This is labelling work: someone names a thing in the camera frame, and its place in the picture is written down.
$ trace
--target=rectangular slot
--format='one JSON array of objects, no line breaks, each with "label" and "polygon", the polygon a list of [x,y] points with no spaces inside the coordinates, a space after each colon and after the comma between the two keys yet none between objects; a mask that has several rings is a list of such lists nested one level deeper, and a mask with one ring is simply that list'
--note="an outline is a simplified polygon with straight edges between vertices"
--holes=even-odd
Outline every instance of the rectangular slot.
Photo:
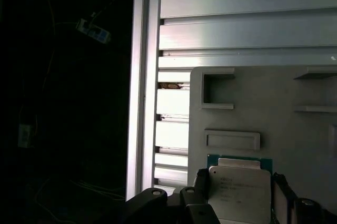
[{"label": "rectangular slot", "polygon": [[234,79],[234,69],[229,68],[227,73],[204,74],[203,76],[203,97],[201,107],[205,109],[234,109],[232,94],[224,93],[220,87],[228,85],[227,80]]},{"label": "rectangular slot", "polygon": [[260,150],[260,133],[206,130],[206,145],[232,149]]},{"label": "rectangular slot", "polygon": [[337,106],[295,106],[295,112],[337,113]]},{"label": "rectangular slot", "polygon": [[337,76],[337,67],[307,67],[299,77],[295,79],[326,79]]}]

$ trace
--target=cable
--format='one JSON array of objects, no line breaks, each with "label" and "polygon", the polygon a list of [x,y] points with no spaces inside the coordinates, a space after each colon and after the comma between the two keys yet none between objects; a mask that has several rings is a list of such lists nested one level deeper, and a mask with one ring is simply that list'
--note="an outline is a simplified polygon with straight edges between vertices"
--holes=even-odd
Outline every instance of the cable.
[{"label": "cable", "polygon": [[43,182],[43,184],[41,185],[40,189],[37,191],[35,197],[34,197],[34,201],[36,204],[38,204],[41,208],[43,208],[45,211],[47,211],[57,222],[59,223],[70,223],[70,224],[77,224],[74,221],[71,220],[60,220],[58,219],[48,208],[46,208],[45,206],[41,205],[38,201],[37,201],[37,197],[39,195],[39,193],[42,191],[42,189],[44,188],[44,186],[49,182],[50,178],[46,179],[46,181]]},{"label": "cable", "polygon": [[[48,6],[49,6],[49,9],[51,11],[51,18],[52,18],[52,24],[53,24],[53,33],[54,33],[54,37],[56,36],[56,29],[55,29],[55,17],[54,17],[54,12],[53,12],[53,8],[52,8],[52,5],[51,5],[51,1],[50,0],[47,0],[48,2]],[[50,69],[51,69],[51,65],[52,65],[52,61],[53,61],[53,58],[54,58],[54,54],[55,54],[55,47],[53,48],[53,52],[52,52],[52,55],[51,55],[51,58],[49,60],[49,65],[48,65],[48,70],[47,70],[47,74],[46,76],[44,77],[44,80],[43,80],[43,84],[42,84],[42,91],[44,89],[44,86],[46,84],[46,81],[47,81],[47,77],[48,77],[48,74],[50,72]],[[37,115],[35,115],[35,136],[37,135]]]},{"label": "cable", "polygon": [[117,191],[117,190],[120,190],[120,189],[124,189],[125,187],[118,187],[118,188],[114,188],[114,189],[108,189],[108,188],[105,188],[105,187],[100,187],[100,186],[96,186],[96,185],[93,185],[93,184],[89,184],[83,180],[80,180],[80,183],[81,184],[85,184],[85,185],[88,185],[88,186],[92,186],[92,187],[96,187],[98,189],[102,189],[102,190],[106,190],[106,191]]},{"label": "cable", "polygon": [[51,11],[51,17],[52,17],[52,24],[53,24],[54,35],[56,35],[56,30],[55,30],[55,18],[54,18],[53,8],[52,8],[52,5],[51,5],[51,1],[50,1],[50,0],[47,0],[47,1],[48,1],[49,9],[50,9],[50,11]]},{"label": "cable", "polygon": [[91,21],[89,22],[89,27],[92,25],[92,23],[94,22],[94,20],[101,14],[103,13],[108,7],[110,7],[116,0],[112,0],[111,2],[109,2],[101,11],[99,11],[97,14],[94,15],[94,17],[91,19]]},{"label": "cable", "polygon": [[113,192],[110,192],[110,191],[102,191],[102,190],[99,190],[99,189],[96,189],[94,187],[91,187],[91,186],[88,186],[88,185],[85,185],[85,184],[82,184],[82,183],[77,183],[79,186],[82,186],[82,187],[85,187],[85,188],[88,188],[88,189],[92,189],[94,191],[99,191],[101,193],[104,193],[104,194],[108,194],[108,195],[112,195],[112,196],[116,196],[116,197],[119,197],[121,199],[125,199],[125,197],[121,196],[121,195],[118,195],[118,194],[115,194]]},{"label": "cable", "polygon": [[93,189],[93,188],[90,188],[90,187],[87,187],[87,186],[80,185],[80,184],[78,184],[78,183],[76,183],[76,182],[74,182],[74,181],[72,181],[72,180],[70,180],[70,182],[73,183],[73,184],[75,184],[75,185],[77,185],[77,186],[79,186],[79,187],[81,187],[81,188],[83,188],[83,189],[87,189],[87,190],[93,191],[93,192],[95,192],[95,193],[97,193],[97,194],[100,194],[100,195],[102,195],[102,196],[104,196],[104,197],[107,197],[107,198],[110,198],[110,199],[112,199],[112,200],[115,200],[115,201],[125,201],[125,199],[115,199],[115,198],[111,197],[110,195],[115,195],[115,194],[112,194],[112,193],[110,193],[110,192],[103,192],[103,191],[95,190],[95,189]]}]

